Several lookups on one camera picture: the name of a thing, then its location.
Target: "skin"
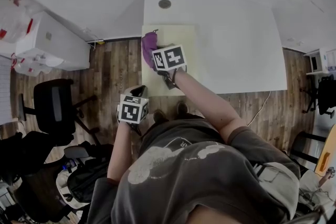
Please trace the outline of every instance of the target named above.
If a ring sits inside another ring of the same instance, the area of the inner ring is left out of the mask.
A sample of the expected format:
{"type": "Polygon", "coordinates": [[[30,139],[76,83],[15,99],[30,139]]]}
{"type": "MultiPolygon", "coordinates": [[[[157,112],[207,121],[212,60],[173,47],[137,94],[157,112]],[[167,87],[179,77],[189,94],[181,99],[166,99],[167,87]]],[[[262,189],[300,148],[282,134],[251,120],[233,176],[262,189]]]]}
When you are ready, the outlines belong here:
{"type": "MultiPolygon", "coordinates": [[[[175,75],[175,83],[189,98],[204,117],[216,128],[227,143],[235,129],[246,126],[234,108],[224,99],[204,87],[188,73],[179,69],[175,75]]],[[[125,122],[120,122],[116,141],[108,168],[108,178],[117,182],[131,165],[131,129],[125,122]]],[[[204,206],[197,206],[189,215],[188,224],[198,223],[238,223],[232,217],[204,206]]]]}

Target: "wooden floor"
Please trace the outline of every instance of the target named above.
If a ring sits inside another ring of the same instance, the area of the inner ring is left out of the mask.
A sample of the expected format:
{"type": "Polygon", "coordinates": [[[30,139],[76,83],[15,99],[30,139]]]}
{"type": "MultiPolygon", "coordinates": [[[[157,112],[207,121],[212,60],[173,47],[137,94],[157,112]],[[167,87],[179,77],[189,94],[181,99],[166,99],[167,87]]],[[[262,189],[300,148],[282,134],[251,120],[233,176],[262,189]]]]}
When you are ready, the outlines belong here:
{"type": "MultiPolygon", "coordinates": [[[[312,132],[314,113],[302,114],[308,105],[307,95],[300,93],[299,88],[309,88],[306,73],[310,71],[310,64],[303,54],[284,50],[287,71],[287,91],[273,91],[264,108],[251,124],[251,128],[262,138],[281,150],[288,150],[293,139],[300,131],[312,132]]],[[[113,143],[117,131],[115,109],[119,103],[120,94],[128,87],[141,84],[141,46],[139,40],[121,41],[99,45],[90,55],[91,67],[87,70],[66,72],[53,70],[50,74],[40,74],[38,77],[28,77],[12,72],[11,96],[13,116],[17,117],[16,97],[24,94],[25,105],[33,108],[34,86],[43,81],[57,78],[71,78],[73,103],[91,95],[98,96],[98,100],[81,107],[85,118],[84,123],[90,127],[100,127],[98,139],[101,143],[113,143]]],[[[229,101],[239,115],[248,124],[261,108],[269,92],[235,93],[220,95],[229,101]]],[[[199,114],[185,97],[155,97],[150,99],[150,113],[160,108],[172,118],[175,105],[179,100],[185,100],[190,111],[199,114]]],[[[153,122],[152,117],[144,123],[146,129],[153,122]]],[[[39,131],[35,116],[28,115],[24,123],[25,129],[39,131]]],[[[0,137],[7,138],[15,133],[16,123],[0,126],[0,137]]],[[[91,142],[89,134],[79,126],[72,145],[85,140],[91,142]]],[[[60,159],[64,147],[54,148],[47,162],[60,159]]],[[[71,222],[77,218],[70,215],[71,222]]]]}

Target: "purple cloth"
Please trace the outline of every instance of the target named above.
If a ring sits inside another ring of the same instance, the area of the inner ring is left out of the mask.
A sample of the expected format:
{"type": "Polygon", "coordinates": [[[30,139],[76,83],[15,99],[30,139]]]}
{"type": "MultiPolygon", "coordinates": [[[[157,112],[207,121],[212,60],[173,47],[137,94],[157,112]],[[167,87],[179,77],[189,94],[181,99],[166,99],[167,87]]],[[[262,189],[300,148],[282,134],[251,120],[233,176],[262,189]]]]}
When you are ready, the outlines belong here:
{"type": "Polygon", "coordinates": [[[157,50],[158,35],[156,32],[149,32],[142,38],[142,55],[150,68],[154,69],[152,51],[157,50]]]}

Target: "white cube with black marker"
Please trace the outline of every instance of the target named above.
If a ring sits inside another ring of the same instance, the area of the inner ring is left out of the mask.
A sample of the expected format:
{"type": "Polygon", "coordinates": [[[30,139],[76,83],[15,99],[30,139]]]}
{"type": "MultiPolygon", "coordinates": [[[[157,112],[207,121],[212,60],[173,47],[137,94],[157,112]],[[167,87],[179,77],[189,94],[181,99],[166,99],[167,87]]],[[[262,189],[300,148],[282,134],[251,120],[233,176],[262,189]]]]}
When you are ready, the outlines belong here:
{"type": "Polygon", "coordinates": [[[149,112],[149,100],[131,95],[120,95],[119,121],[139,124],[149,112]]]}
{"type": "Polygon", "coordinates": [[[169,45],[152,53],[157,71],[169,71],[187,65],[182,45],[169,45]]]}

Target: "foot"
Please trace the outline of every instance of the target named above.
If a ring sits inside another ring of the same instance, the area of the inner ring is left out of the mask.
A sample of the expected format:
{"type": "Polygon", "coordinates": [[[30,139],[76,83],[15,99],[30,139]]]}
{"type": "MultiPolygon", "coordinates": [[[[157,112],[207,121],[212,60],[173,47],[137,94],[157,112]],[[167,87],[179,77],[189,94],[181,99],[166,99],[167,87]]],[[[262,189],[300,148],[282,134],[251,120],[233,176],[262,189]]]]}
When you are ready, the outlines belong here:
{"type": "Polygon", "coordinates": [[[177,103],[176,111],[178,115],[187,114],[189,112],[189,108],[185,102],[180,101],[177,103]]]}
{"type": "Polygon", "coordinates": [[[166,119],[167,117],[162,110],[157,109],[154,111],[153,118],[154,118],[154,122],[156,123],[162,119],[166,119]]]}

